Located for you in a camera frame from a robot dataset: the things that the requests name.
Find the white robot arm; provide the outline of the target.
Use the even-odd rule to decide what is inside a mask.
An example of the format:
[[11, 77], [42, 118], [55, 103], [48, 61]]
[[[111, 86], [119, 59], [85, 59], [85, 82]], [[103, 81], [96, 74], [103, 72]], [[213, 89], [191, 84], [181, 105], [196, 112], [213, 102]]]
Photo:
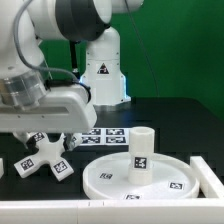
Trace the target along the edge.
[[[94, 127], [97, 107], [128, 102], [114, 14], [144, 0], [0, 0], [0, 132], [25, 142], [33, 132], [74, 136]], [[42, 41], [85, 42], [86, 71], [50, 67]]]

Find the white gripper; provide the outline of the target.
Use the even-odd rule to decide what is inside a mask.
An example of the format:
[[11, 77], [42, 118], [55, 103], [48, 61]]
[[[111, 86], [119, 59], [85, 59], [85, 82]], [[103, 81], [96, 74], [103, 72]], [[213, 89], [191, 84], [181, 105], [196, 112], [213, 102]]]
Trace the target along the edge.
[[0, 132], [14, 132], [26, 149], [35, 146], [34, 137], [27, 132], [66, 134], [68, 150], [82, 142], [82, 134], [94, 127], [97, 115], [88, 95], [80, 85], [56, 87], [30, 110], [17, 110], [0, 103]]

